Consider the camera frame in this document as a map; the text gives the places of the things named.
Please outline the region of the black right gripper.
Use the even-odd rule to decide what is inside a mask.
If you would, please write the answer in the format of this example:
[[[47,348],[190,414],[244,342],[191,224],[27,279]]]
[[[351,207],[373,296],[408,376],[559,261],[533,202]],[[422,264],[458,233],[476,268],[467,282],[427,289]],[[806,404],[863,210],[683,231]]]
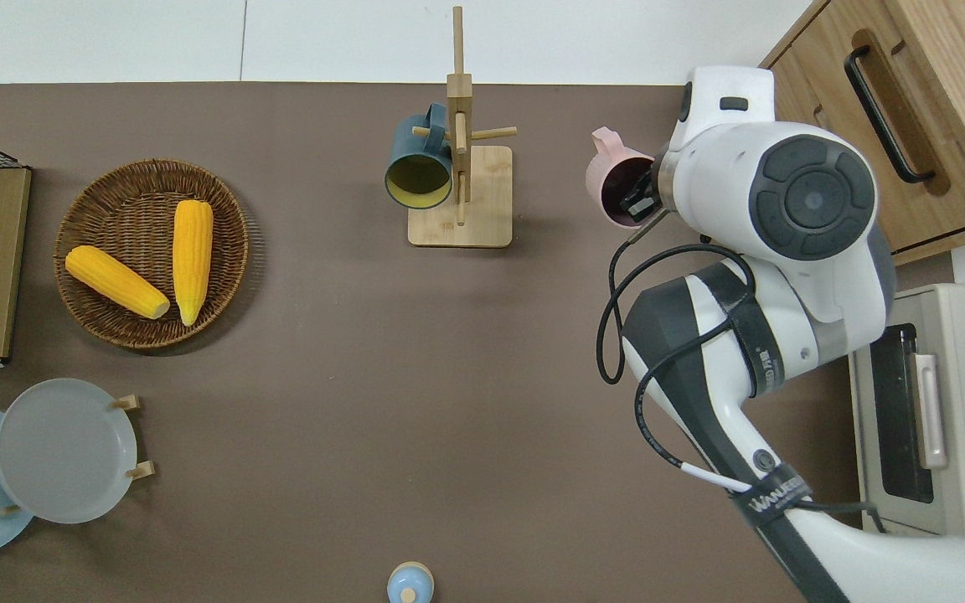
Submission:
[[[670,146],[663,146],[653,160],[650,172],[639,176],[632,186],[621,196],[621,210],[627,214],[632,224],[638,224],[651,217],[656,209],[672,213],[673,201],[673,161],[670,160]]]

